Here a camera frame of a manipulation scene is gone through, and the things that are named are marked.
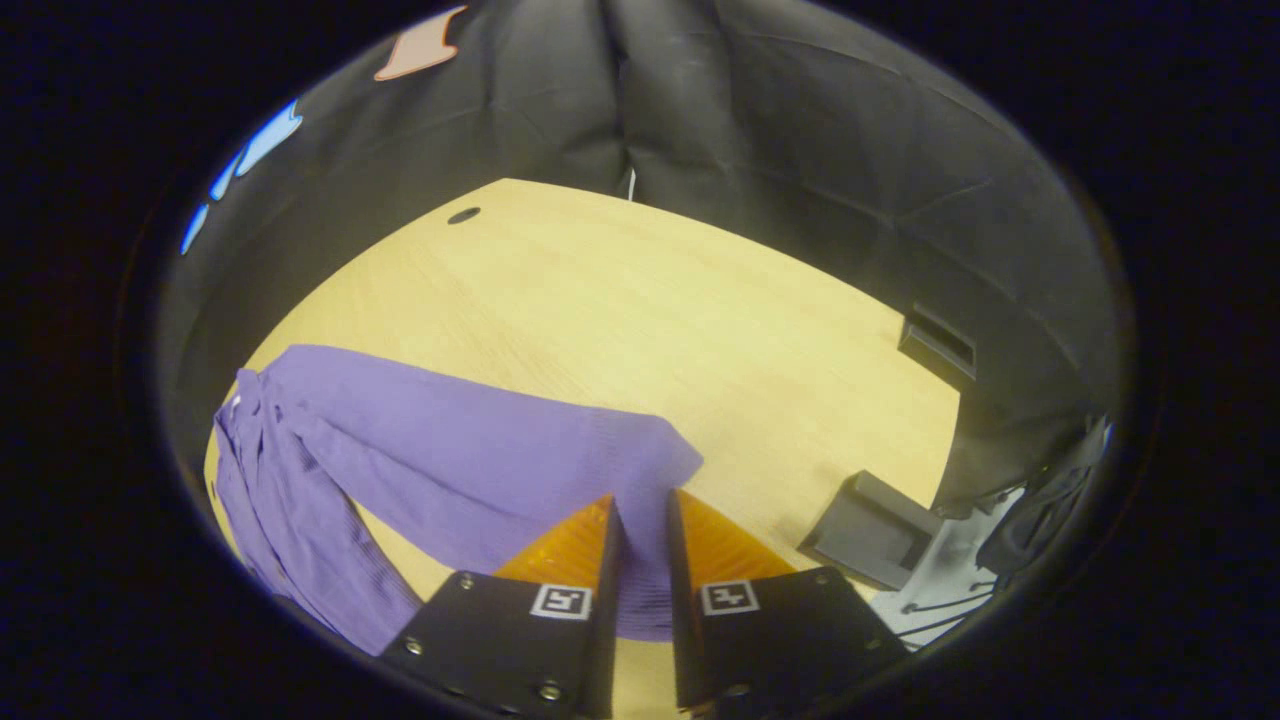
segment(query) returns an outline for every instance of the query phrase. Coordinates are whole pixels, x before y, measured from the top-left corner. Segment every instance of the black wire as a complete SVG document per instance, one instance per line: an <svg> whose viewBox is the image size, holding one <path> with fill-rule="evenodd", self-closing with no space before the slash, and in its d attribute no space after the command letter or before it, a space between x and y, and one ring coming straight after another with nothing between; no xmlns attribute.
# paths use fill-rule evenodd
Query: black wire
<svg viewBox="0 0 1280 720"><path fill-rule="evenodd" d="M995 592L996 591L991 589L991 591L987 591L987 592L983 592L983 593L978 593L978 594L972 596L972 597L966 597L964 600L954 600L951 602L942 602L942 603L938 603L938 605L925 605L924 607L920 607L920 606L915 605L914 602L909 602L909 603L906 603L906 605L902 606L902 612L905 615L910 615L911 612L924 612L925 610L942 610L943 607L955 607L956 605L964 605L966 602L973 602L974 600L978 600L978 598L988 597L991 594L995 594Z"/></svg>
<svg viewBox="0 0 1280 720"><path fill-rule="evenodd" d="M924 630L932 630L933 628L941 628L942 625L947 625L947 624L955 623L956 620L964 620L965 618L968 618L969 615L973 615L977 611L978 611L978 609L974 607L973 610L966 610L966 611L964 611L964 612L961 612L959 615L952 615L951 618L947 618L946 620L938 620L937 623L929 623L928 625L920 625L919 628L911 628L910 630L905 630L905 632L897 633L897 637L911 635L911 634L915 634L915 633L923 633Z"/></svg>

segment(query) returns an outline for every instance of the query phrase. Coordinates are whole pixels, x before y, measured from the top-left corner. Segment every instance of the purple cloth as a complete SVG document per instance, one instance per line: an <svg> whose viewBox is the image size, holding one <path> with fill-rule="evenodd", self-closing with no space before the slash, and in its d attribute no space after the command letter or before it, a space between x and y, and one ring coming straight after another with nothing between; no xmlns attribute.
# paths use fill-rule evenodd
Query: purple cloth
<svg viewBox="0 0 1280 720"><path fill-rule="evenodd" d="M421 602L348 497L444 565L493 573L613 493L618 634L671 639L666 497L703 459L667 420L311 345L236 380L214 416L215 489L241 555L361 650L381 652Z"/></svg>

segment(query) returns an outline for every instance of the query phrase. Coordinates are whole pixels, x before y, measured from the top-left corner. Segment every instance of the cable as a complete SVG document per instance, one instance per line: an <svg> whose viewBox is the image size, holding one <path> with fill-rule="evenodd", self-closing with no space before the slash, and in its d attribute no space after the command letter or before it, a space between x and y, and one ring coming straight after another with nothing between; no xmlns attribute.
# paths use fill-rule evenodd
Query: cable
<svg viewBox="0 0 1280 720"><path fill-rule="evenodd" d="M974 607L973 610L966 610L965 612L961 612L959 615L952 615L951 618L947 618L946 620L938 620L937 623L929 623L928 625L920 625L919 628L911 628L910 630L904 630L901 633L897 633L897 637L913 635L915 633L923 633L924 630L932 630L933 628L941 628L942 625L948 625L951 623L955 623L956 620L964 620L965 618L968 618L969 615L973 615L977 611L978 611L978 609Z"/></svg>
<svg viewBox="0 0 1280 720"><path fill-rule="evenodd" d="M938 605L925 605L924 607L920 607L914 602L908 602L906 605L902 606L902 615L910 615L911 612L924 612L925 610L942 610L943 607L955 607L956 605L964 605L966 602L973 602L974 600L992 596L995 594L995 592L996 591L991 589L984 593L978 593L975 596L966 597L964 600L954 600L951 602L941 602Z"/></svg>

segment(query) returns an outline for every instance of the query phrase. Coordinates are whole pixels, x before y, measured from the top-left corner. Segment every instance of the wooden table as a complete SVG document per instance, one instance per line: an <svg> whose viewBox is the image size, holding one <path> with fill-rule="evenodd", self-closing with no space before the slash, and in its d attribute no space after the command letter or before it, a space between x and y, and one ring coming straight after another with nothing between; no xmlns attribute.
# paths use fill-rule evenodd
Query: wooden table
<svg viewBox="0 0 1280 720"><path fill-rule="evenodd" d="M470 208L480 213L448 223ZM504 179L348 263L244 366L261 370L293 343L330 345L664 416L705 457L686 489L809 569L795 547L852 473L868 469L925 506L937 492L959 395L897 352L901 328L865 293L742 237ZM210 434L210 484L216 462ZM358 510L429 598L452 569ZM669 643L620 639L614 717L675 716L673 675Z"/></svg>

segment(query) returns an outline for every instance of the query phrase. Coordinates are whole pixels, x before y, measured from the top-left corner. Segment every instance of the purple shirt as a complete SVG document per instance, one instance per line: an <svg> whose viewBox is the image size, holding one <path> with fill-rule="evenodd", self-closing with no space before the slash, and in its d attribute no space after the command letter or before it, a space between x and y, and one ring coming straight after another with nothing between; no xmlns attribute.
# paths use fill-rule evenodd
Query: purple shirt
<svg viewBox="0 0 1280 720"><path fill-rule="evenodd" d="M667 420L312 345L236 382L214 428L241 555L361 650L380 653L421 602L348 497L444 565L494 573L613 493L626 532L618 634L671 639L666 498L703 459Z"/></svg>

